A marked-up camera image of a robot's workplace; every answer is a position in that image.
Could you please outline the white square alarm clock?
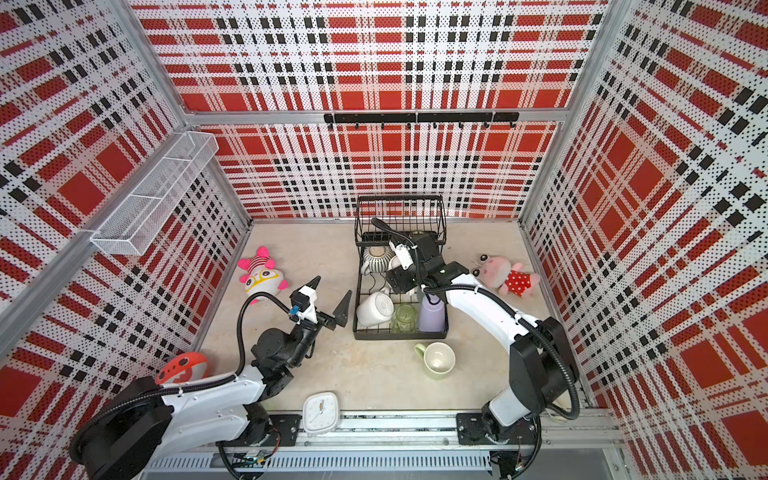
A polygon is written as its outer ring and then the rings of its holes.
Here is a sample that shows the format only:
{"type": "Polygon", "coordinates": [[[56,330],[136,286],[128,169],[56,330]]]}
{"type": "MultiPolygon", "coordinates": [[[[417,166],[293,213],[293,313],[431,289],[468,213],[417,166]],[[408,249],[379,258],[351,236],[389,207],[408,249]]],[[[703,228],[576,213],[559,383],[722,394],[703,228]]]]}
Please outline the white square alarm clock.
{"type": "Polygon", "coordinates": [[[302,426],[306,435],[318,436],[335,430],[340,421],[340,405],[334,392],[309,396],[302,408],[302,426]]]}

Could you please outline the lilac plastic cup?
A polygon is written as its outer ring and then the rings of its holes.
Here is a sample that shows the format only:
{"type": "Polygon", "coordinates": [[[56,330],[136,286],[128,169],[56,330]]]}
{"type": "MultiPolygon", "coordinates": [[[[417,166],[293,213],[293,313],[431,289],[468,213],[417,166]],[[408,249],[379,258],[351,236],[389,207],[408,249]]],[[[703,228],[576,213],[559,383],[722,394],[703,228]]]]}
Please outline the lilac plastic cup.
{"type": "Polygon", "coordinates": [[[418,317],[418,329],[426,333],[444,332],[446,328],[445,303],[436,295],[425,294],[418,317]]]}

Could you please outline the red monster plush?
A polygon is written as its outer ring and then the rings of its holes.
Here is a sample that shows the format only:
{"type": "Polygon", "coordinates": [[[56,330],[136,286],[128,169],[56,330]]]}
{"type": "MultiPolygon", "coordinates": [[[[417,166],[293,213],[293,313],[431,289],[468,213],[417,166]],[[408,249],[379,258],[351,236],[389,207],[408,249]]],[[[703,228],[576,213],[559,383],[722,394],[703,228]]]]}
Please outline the red monster plush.
{"type": "Polygon", "coordinates": [[[155,377],[157,385],[181,384],[202,379],[208,368],[208,359],[199,352],[176,356],[163,366],[155,377]]]}

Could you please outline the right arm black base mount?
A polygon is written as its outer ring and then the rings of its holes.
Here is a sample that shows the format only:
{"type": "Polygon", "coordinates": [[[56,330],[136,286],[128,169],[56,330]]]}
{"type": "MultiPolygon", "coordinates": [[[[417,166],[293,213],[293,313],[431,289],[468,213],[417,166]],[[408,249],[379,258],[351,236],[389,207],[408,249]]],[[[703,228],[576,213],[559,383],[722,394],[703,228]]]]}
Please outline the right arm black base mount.
{"type": "Polygon", "coordinates": [[[522,417],[503,426],[489,412],[459,413],[456,429],[460,445],[535,446],[541,440],[537,416],[522,417]]]}

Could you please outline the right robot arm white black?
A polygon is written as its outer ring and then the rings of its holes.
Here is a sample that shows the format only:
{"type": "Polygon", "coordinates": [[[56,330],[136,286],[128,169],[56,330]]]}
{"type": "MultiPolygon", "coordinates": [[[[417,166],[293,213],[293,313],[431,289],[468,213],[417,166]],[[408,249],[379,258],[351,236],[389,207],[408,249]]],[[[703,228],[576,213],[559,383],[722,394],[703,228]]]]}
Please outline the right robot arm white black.
{"type": "Polygon", "coordinates": [[[481,428],[489,441],[507,441],[522,421],[536,422],[550,410],[565,420],[580,416],[579,371],[563,325],[538,319],[505,300],[523,295],[540,278],[520,263],[483,254],[474,269],[447,263],[435,238],[426,232],[392,232],[390,248],[398,266],[386,274],[396,293],[420,289],[464,312],[507,350],[508,385],[482,408],[481,428]]]}

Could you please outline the white mug red inside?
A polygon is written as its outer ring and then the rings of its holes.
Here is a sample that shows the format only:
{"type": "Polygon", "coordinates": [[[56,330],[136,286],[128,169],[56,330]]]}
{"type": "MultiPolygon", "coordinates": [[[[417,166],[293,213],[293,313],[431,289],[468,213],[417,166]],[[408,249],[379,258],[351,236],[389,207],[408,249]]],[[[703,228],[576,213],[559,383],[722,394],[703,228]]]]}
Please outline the white mug red inside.
{"type": "Polygon", "coordinates": [[[388,268],[387,268],[388,271],[397,270],[401,268],[402,268],[402,264],[400,259],[397,256],[394,256],[393,258],[390,259],[388,263],[388,268]]]}

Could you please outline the pink pig plush red dress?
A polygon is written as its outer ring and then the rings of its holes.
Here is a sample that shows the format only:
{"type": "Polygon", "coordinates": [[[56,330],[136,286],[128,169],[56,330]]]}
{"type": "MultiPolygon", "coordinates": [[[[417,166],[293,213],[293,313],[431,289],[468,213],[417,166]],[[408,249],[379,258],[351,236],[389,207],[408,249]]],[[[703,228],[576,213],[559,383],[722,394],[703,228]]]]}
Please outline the pink pig plush red dress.
{"type": "Polygon", "coordinates": [[[479,257],[472,275],[501,295],[514,294],[518,297],[530,296],[541,281],[539,274],[525,272],[522,263],[512,263],[506,257],[488,254],[479,257]]]}

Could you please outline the ribbed grey-green cup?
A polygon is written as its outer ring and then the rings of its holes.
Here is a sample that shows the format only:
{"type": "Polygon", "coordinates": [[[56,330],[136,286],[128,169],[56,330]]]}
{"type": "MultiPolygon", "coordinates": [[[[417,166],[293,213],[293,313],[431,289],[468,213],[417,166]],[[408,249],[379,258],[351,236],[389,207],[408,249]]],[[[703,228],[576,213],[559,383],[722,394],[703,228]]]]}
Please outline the ribbed grey-green cup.
{"type": "Polygon", "coordinates": [[[385,273],[395,257],[389,246],[370,246],[363,249],[362,274],[385,273]]]}

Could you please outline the green transparent glass mug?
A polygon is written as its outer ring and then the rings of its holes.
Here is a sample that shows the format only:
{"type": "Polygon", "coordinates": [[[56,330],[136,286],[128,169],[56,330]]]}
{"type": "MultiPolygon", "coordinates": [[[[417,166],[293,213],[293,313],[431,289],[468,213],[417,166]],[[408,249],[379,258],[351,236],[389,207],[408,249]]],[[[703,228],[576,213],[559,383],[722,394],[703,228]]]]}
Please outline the green transparent glass mug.
{"type": "Polygon", "coordinates": [[[414,333],[417,331],[418,311],[410,303],[399,304],[394,313],[390,330],[393,333],[414,333]]]}

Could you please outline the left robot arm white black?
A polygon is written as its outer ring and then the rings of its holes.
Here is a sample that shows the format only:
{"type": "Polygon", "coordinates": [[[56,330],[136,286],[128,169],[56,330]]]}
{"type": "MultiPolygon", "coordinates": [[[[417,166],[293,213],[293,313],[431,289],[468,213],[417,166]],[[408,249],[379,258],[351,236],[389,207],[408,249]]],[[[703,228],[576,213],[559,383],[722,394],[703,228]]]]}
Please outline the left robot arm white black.
{"type": "Polygon", "coordinates": [[[266,299],[293,323],[285,332],[264,331],[246,358],[243,323],[236,323],[237,368],[201,380],[159,385],[150,377],[132,381],[74,434],[70,459],[85,467],[91,479],[133,479],[153,461],[214,442],[258,443],[274,431],[262,403],[291,382],[293,369],[314,352],[324,328],[348,322],[352,299],[346,293],[332,313],[315,306],[319,278],[313,278],[283,304],[274,295],[256,292],[250,301],[266,299]]]}

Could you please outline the pink white owl plush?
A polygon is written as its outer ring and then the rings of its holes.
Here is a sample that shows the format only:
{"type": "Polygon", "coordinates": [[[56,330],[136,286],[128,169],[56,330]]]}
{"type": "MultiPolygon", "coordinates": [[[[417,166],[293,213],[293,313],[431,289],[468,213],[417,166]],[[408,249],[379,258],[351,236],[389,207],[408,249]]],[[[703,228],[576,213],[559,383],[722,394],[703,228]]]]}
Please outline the pink white owl plush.
{"type": "Polygon", "coordinates": [[[248,296],[257,292],[277,295],[289,287],[284,273],[276,267],[266,246],[260,246],[254,256],[240,259],[237,267],[244,271],[239,282],[248,296]]]}

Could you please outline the black wall hook rail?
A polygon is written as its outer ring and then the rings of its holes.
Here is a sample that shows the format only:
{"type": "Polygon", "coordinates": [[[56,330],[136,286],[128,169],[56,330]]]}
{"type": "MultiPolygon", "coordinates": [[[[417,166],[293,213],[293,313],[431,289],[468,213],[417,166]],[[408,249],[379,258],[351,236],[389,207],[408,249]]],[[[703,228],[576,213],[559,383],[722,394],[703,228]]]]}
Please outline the black wall hook rail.
{"type": "Polygon", "coordinates": [[[349,124],[357,128],[362,124],[413,124],[413,123],[510,123],[520,119],[520,113],[510,112],[397,112],[397,113],[329,113],[323,119],[328,125],[349,124]]]}

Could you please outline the white ceramic mug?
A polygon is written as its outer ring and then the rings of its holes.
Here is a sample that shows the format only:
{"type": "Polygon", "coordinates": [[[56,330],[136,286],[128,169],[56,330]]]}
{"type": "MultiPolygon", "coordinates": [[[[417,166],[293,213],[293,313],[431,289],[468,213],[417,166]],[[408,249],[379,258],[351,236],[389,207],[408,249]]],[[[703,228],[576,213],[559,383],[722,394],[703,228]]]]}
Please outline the white ceramic mug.
{"type": "Polygon", "coordinates": [[[356,309],[358,326],[370,328],[390,322],[394,313],[394,303],[386,291],[371,293],[356,309]]]}

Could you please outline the light green ceramic mug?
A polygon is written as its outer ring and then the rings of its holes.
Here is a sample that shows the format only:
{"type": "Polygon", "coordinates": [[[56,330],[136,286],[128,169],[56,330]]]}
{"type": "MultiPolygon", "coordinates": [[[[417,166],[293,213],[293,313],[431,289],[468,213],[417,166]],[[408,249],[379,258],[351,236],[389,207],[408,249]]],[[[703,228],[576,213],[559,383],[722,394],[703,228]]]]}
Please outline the light green ceramic mug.
{"type": "Polygon", "coordinates": [[[414,346],[426,373],[435,380],[446,378],[454,369],[457,361],[454,350],[446,343],[418,343],[414,346]]]}

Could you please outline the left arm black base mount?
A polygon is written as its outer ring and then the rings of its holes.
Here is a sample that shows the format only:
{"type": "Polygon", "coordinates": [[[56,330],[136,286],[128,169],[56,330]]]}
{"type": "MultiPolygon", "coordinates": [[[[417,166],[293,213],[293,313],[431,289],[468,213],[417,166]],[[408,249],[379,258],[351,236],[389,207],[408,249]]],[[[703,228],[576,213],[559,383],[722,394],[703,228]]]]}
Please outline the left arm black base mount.
{"type": "Polygon", "coordinates": [[[225,447],[270,447],[294,446],[299,433],[299,414],[268,414],[249,416],[248,423],[239,437],[223,441],[225,447]]]}

